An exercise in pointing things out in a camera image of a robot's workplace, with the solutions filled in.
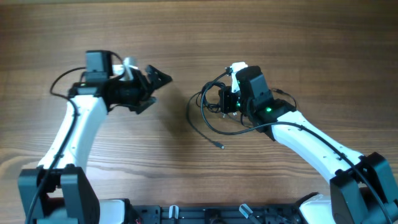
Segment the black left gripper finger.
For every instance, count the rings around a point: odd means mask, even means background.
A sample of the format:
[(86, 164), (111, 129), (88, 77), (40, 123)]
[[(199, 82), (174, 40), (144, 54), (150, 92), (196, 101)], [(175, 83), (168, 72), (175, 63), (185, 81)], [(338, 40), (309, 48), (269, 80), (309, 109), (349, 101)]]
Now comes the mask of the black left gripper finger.
[(141, 114), (143, 111), (148, 109), (151, 105), (153, 105), (157, 99), (155, 97), (150, 97), (146, 101), (138, 102), (134, 105), (129, 105), (128, 108), (130, 111), (135, 112), (136, 114)]
[(152, 65), (146, 67), (146, 92), (153, 93), (155, 90), (163, 87), (164, 85), (172, 82), (172, 77), (167, 75)]

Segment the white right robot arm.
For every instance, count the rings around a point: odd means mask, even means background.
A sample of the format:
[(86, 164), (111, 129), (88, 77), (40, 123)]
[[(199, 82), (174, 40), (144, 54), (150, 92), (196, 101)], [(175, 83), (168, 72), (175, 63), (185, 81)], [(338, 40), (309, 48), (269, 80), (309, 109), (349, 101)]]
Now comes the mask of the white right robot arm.
[(309, 163), (328, 183), (299, 203), (306, 223), (394, 223), (397, 183), (388, 161), (345, 147), (312, 125), (295, 105), (274, 98), (258, 66), (226, 68), (231, 85), (219, 91), (222, 113), (240, 112), (252, 129), (266, 134)]

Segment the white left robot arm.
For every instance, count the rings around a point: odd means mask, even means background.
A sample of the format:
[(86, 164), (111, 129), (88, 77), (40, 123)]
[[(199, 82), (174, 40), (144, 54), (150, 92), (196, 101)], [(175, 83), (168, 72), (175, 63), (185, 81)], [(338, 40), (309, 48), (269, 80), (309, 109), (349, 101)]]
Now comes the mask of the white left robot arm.
[(88, 50), (86, 65), (67, 95), (67, 112), (46, 155), (23, 169), (17, 185), (26, 223), (142, 223), (128, 199), (99, 200), (86, 177), (96, 134), (115, 107), (141, 114), (156, 102), (153, 92), (172, 77), (152, 65), (146, 74), (131, 62), (113, 64), (115, 53)]

